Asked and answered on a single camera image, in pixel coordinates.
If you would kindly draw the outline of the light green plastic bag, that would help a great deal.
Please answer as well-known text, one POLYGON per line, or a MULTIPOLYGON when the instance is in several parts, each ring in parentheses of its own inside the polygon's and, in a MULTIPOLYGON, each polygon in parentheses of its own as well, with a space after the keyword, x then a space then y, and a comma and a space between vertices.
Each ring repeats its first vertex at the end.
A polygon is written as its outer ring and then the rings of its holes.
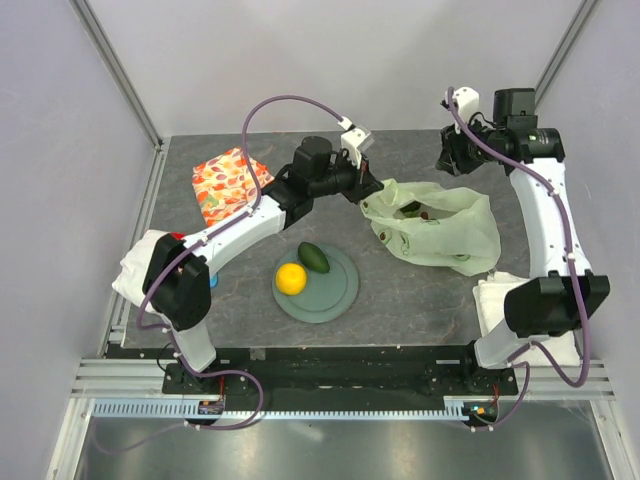
POLYGON ((465 276, 493 269, 501 241, 490 199, 466 187, 445 189, 433 182, 384 182, 384 189, 360 202, 378 240, 408 263, 447 267, 465 276), (432 219, 423 221, 426 211, 432 219))

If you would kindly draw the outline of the green fake avocado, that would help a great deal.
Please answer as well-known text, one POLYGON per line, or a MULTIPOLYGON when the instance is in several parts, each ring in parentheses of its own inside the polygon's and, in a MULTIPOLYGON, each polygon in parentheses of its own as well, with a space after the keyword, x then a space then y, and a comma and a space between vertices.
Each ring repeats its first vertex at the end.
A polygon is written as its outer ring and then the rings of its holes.
POLYGON ((330 271, 330 263, 319 246, 310 242, 301 242, 297 249, 298 259, 308 270, 320 274, 330 271))

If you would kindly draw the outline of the yellow fake orange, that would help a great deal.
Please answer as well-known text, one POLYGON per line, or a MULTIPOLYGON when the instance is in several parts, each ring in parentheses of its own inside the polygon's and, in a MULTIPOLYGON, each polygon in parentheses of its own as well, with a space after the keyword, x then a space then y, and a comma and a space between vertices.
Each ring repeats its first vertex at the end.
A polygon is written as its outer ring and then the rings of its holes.
POLYGON ((307 272, 298 263, 285 263, 275 274, 276 289, 287 296, 300 294, 307 284, 307 272))

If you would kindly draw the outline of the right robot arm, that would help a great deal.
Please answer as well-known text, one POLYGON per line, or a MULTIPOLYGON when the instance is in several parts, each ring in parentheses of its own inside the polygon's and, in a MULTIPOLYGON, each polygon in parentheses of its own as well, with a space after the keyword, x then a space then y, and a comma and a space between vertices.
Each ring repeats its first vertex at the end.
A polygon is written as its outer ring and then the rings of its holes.
POLYGON ((531 88, 498 90, 488 123, 481 121, 480 96, 470 87, 449 88, 441 102, 453 123, 440 132, 437 169, 458 176, 489 162, 501 165, 516 193, 530 254, 528 280, 506 294, 502 320, 470 344, 472 360, 458 368, 460 386, 473 394, 493 383, 493 370, 514 365, 531 348, 558 368, 543 343, 574 331, 582 335, 577 381, 584 383, 591 359, 590 318, 610 293, 608 277, 593 271, 577 234, 561 135, 539 126, 534 100, 531 88))

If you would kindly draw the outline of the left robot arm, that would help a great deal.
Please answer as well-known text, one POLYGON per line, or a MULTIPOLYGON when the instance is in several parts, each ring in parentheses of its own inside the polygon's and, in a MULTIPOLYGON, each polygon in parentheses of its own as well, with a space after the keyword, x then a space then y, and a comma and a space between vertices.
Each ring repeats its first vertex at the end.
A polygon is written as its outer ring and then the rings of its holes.
POLYGON ((143 303, 168 326, 187 367, 185 382, 196 392, 211 392, 220 378, 204 324, 211 308, 211 277, 249 247, 299 221, 315 199, 341 194, 357 204, 382 190, 363 153, 372 142, 361 128, 343 133, 338 149, 323 137, 306 137, 292 162, 259 188, 257 203, 182 239, 166 234, 156 242, 142 283, 143 303))

